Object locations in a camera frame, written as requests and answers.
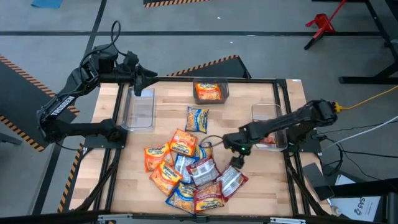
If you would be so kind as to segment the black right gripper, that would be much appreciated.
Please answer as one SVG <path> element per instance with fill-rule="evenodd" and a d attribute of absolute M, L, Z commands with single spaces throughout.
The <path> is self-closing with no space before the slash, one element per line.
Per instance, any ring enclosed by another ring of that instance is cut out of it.
<path fill-rule="evenodd" d="M 226 149 L 233 152 L 251 152 L 254 144 L 254 132 L 248 126 L 238 128 L 238 132 L 223 135 L 223 144 Z M 229 164 L 241 169 L 244 165 L 244 156 L 232 157 Z"/>

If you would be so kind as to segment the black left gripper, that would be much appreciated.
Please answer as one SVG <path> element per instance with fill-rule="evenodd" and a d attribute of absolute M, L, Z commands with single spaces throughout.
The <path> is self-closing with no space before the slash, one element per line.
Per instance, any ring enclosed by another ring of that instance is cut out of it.
<path fill-rule="evenodd" d="M 157 75 L 158 73 L 146 69 L 140 64 L 134 67 L 122 65 L 120 82 L 132 84 L 134 86 L 134 94 L 136 96 L 141 96 L 142 89 L 144 88 L 144 77 L 154 78 Z"/>

